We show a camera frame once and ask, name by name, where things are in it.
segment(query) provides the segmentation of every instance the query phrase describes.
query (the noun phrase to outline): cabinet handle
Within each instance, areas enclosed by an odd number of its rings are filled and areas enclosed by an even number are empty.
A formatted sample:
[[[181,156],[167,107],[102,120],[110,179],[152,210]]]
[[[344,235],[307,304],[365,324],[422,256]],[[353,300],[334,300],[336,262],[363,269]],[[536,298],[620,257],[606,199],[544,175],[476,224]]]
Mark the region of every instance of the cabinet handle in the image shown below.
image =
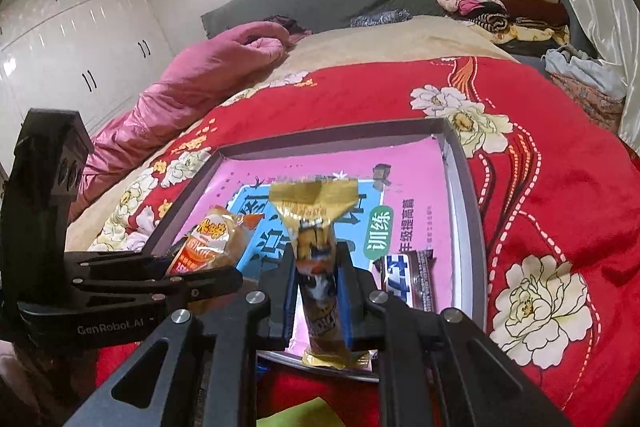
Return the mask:
[[[95,88],[95,89],[98,89],[98,86],[97,86],[97,84],[95,83],[94,76],[91,74],[91,71],[86,70],[86,72],[87,72],[87,73],[89,73],[89,76],[91,77],[91,81],[94,83],[94,88]]]
[[[84,81],[86,83],[86,87],[89,88],[89,92],[92,92],[91,91],[91,86],[89,85],[89,81],[86,79],[86,75],[84,73],[82,74],[82,77],[84,78]]]

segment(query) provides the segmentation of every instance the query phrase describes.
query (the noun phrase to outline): pink quilt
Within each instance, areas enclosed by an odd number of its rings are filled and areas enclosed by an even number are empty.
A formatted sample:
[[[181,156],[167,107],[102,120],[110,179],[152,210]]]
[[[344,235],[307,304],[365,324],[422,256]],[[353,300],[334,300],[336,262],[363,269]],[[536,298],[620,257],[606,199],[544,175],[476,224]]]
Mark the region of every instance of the pink quilt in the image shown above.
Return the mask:
[[[111,120],[94,137],[70,221],[180,131],[220,102],[248,87],[253,74],[286,52],[289,32],[272,22],[236,26],[187,48],[160,80],[145,89],[131,111]]]

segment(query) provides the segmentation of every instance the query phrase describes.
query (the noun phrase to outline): floral fabric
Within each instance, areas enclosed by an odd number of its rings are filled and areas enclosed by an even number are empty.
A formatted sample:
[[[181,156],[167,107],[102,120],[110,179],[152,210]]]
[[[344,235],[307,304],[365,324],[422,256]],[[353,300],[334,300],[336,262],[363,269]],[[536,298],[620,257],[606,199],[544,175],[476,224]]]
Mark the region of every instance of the floral fabric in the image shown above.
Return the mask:
[[[640,174],[615,136],[527,66],[359,64],[246,90],[149,165],[94,248],[139,248],[217,147],[433,117],[452,124],[474,179],[490,338],[574,425],[604,425],[640,368]]]

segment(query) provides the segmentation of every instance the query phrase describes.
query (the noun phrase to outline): metal screw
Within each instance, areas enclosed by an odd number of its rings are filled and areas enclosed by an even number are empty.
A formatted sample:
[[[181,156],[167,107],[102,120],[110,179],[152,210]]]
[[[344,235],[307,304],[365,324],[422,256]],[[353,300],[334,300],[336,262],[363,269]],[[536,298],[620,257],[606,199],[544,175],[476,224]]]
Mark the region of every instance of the metal screw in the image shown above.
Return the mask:
[[[191,318],[188,310],[176,310],[171,314],[171,320],[176,324],[183,324]]]
[[[455,324],[460,322],[464,315],[460,310],[457,310],[455,308],[447,308],[442,312],[442,316],[447,322]]]
[[[267,298],[267,295],[260,291],[255,291],[247,293],[245,298],[249,304],[260,304]]]
[[[389,295],[380,290],[374,290],[369,294],[369,300],[375,304],[384,304],[389,300]]]

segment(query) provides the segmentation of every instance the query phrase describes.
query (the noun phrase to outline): cartoon character on wrapper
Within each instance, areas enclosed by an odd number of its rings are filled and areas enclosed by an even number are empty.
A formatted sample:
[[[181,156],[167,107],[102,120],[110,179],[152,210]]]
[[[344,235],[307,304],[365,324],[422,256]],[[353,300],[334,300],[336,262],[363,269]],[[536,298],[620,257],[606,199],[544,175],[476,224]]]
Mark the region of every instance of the cartoon character on wrapper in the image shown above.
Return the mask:
[[[271,185],[269,200],[289,230],[309,333],[306,365],[366,367],[368,353],[350,352],[340,331],[333,223],[358,203],[357,180]]]

